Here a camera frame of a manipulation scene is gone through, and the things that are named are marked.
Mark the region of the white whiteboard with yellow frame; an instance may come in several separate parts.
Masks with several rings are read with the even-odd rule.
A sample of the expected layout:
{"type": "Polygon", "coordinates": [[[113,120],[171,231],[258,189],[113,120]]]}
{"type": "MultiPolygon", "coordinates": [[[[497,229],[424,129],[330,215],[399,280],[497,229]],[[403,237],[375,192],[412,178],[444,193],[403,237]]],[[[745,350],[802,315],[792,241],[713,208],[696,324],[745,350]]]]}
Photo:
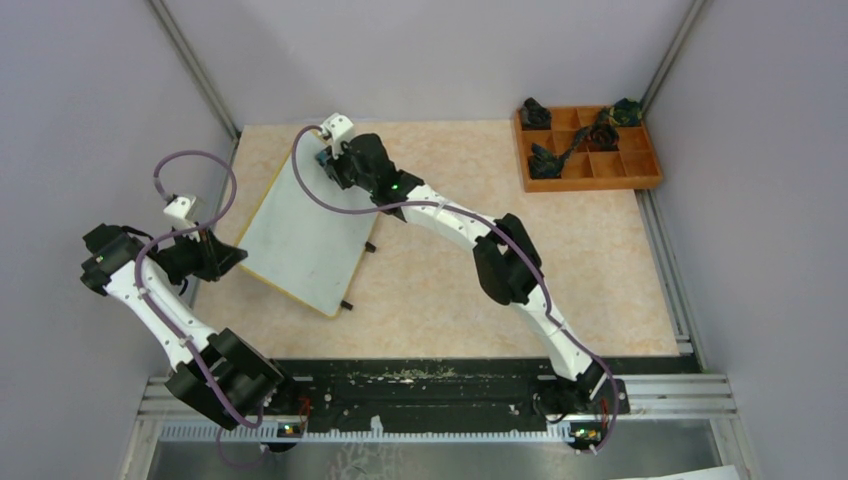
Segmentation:
{"type": "Polygon", "coordinates": [[[367,192],[341,189],[315,160],[326,144],[308,132],[274,175],[259,206],[238,237],[248,252],[240,266],[253,277],[326,317],[343,308],[347,291],[366,251],[376,215],[345,215],[315,203],[300,187],[299,170],[309,191],[342,209],[372,206],[367,192]]]}

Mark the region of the blue whiteboard eraser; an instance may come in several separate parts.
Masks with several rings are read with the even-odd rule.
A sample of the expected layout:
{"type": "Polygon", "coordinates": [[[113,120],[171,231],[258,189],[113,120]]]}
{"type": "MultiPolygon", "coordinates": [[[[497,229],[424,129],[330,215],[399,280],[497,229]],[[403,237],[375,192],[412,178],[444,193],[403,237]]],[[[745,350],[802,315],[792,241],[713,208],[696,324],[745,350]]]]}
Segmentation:
{"type": "Polygon", "coordinates": [[[332,152],[330,149],[324,149],[315,154],[315,160],[319,163],[321,168],[325,168],[329,162],[332,160],[332,152]]]}

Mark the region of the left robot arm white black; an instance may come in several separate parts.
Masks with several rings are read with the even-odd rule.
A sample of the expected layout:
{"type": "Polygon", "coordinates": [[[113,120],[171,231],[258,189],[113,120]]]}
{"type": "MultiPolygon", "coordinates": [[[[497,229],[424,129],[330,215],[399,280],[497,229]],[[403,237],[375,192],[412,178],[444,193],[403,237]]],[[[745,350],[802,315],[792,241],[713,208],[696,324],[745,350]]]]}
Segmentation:
{"type": "Polygon", "coordinates": [[[247,251],[227,245],[208,229],[178,235],[161,249],[149,234],[101,224],[84,235],[90,258],[82,283],[127,306],[163,348],[172,375],[165,386],[177,399],[218,426],[248,425],[248,415],[266,405],[277,414],[300,399],[293,378],[239,335],[204,324],[175,292],[191,277],[215,282],[247,251]]]}

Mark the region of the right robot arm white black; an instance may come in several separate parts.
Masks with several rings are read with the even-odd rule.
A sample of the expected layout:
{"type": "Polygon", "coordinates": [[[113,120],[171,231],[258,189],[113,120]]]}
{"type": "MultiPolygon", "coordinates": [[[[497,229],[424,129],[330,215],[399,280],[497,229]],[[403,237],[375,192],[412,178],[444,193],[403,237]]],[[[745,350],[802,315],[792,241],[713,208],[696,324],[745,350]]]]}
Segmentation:
{"type": "Polygon", "coordinates": [[[320,135],[328,145],[315,159],[340,189],[361,189],[372,203],[369,212],[420,226],[470,252],[483,292],[518,312],[542,341],[564,384],[567,406],[588,412],[599,403],[609,375],[553,302],[540,255],[517,216],[485,216],[440,195],[421,178],[396,168],[376,134],[344,140],[327,130],[320,135]]]}

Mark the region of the dark rolled cloth far left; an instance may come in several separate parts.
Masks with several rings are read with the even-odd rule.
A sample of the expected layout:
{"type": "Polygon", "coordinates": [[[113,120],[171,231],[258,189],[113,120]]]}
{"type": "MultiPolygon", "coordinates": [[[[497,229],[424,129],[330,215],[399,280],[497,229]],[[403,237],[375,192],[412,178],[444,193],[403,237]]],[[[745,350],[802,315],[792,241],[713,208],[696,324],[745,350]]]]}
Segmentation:
{"type": "Polygon", "coordinates": [[[551,111],[533,97],[529,97],[523,102],[518,113],[521,127],[525,131],[549,130],[551,128],[551,111]]]}

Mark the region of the dark rolled cloth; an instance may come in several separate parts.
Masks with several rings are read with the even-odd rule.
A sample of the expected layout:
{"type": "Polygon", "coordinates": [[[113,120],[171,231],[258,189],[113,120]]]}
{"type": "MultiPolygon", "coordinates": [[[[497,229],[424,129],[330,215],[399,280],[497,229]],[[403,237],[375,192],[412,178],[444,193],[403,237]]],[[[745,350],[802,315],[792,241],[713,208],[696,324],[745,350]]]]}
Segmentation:
{"type": "Polygon", "coordinates": [[[590,127],[587,140],[592,151],[612,152],[618,150],[620,136],[613,125],[596,123],[590,127]]]}
{"type": "Polygon", "coordinates": [[[521,127],[525,131],[549,130],[551,128],[551,111],[533,97],[529,97],[523,102],[518,113],[521,127]]]}
{"type": "Polygon", "coordinates": [[[608,107],[607,119],[615,127],[638,127],[643,119],[642,102],[622,98],[608,107]]]}

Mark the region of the dark cloth lower left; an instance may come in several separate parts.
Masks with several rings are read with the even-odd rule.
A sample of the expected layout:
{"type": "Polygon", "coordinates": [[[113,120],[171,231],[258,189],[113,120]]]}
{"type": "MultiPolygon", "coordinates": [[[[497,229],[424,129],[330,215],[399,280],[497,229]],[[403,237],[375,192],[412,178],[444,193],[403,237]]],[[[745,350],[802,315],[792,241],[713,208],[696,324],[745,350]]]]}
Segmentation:
{"type": "Polygon", "coordinates": [[[530,177],[535,180],[589,178],[587,135],[587,127],[526,132],[530,177]]]}

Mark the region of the dark rolled cloth centre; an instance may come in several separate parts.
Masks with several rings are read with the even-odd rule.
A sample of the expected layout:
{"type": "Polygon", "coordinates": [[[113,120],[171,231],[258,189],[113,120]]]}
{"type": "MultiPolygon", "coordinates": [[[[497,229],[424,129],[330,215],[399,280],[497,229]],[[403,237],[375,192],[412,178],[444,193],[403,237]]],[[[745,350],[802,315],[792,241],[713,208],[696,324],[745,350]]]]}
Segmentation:
{"type": "Polygon", "coordinates": [[[596,123],[590,127],[587,140],[592,151],[612,152],[618,150],[620,136],[613,125],[596,123]]]}

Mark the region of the dark rolled cloth top right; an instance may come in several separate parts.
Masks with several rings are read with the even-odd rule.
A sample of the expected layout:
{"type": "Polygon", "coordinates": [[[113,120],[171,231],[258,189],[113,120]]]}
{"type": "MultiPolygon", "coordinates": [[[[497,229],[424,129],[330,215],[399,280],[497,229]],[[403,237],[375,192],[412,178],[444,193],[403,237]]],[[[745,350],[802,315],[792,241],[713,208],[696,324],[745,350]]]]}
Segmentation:
{"type": "Polygon", "coordinates": [[[608,107],[607,119],[615,127],[638,127],[643,119],[642,102],[622,98],[608,107]]]}

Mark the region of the orange compartment tray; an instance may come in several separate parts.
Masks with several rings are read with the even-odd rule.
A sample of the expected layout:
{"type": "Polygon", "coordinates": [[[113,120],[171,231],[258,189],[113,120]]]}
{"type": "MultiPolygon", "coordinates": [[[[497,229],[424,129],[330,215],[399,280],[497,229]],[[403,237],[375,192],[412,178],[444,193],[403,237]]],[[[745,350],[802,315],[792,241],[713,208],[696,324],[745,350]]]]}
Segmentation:
{"type": "Polygon", "coordinates": [[[663,169],[644,120],[632,126],[616,125],[614,145],[601,145],[598,134],[579,136],[601,110],[600,106],[551,107],[552,119],[546,129],[526,128],[521,111],[514,111],[514,139],[525,192],[647,190],[663,182],[663,169]],[[537,178],[531,173],[535,150],[568,157],[557,173],[537,178]]]}

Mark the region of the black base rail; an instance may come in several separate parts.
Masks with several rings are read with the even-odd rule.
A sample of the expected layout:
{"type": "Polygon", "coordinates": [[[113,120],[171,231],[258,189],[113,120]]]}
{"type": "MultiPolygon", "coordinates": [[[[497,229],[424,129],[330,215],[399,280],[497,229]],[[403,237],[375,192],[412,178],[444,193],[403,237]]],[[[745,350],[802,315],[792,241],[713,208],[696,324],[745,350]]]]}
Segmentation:
{"type": "Polygon", "coordinates": [[[282,359],[293,382],[274,395],[267,418],[293,416],[309,433],[541,432],[570,415],[607,426],[627,399],[604,386],[581,400],[550,362],[536,358],[282,359]]]}

